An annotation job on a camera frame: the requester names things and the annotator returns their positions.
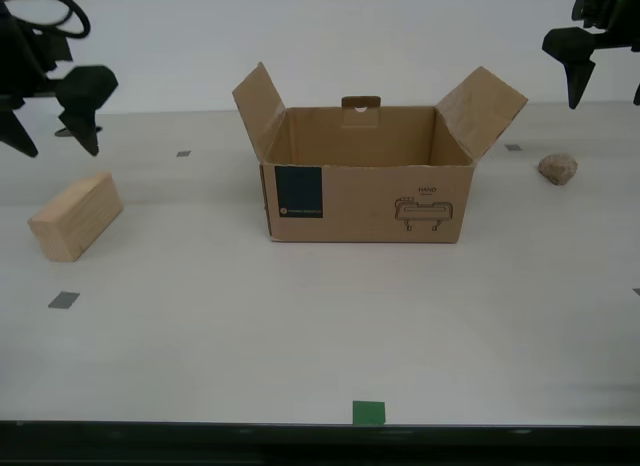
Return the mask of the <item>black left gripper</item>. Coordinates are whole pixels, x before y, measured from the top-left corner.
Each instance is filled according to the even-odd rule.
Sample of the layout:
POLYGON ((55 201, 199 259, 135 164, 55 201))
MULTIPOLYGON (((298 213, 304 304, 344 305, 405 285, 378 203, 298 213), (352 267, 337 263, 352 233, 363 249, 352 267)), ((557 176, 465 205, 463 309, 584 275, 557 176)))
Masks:
POLYGON ((118 87, 114 72, 106 66, 77 66, 66 77, 47 76, 59 61, 71 61, 65 37, 38 34, 26 21, 1 6, 1 141, 35 158, 38 150, 15 115, 25 98, 53 97, 63 108, 59 119, 65 129, 91 155, 99 153, 96 111, 118 87))

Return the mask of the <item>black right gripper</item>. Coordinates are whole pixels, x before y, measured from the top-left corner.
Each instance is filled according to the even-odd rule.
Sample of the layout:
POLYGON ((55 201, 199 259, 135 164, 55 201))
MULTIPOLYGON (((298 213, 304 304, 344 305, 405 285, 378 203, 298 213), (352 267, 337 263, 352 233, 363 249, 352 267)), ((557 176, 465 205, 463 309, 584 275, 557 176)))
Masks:
MULTIPOLYGON (((596 28, 601 33, 578 27, 552 29, 543 39, 542 50, 563 65, 568 104, 576 109, 595 68, 591 60, 595 49, 639 50, 639 0, 576 0, 572 19, 582 21, 585 29, 596 28)), ((640 105, 639 85, 633 104, 640 105)))

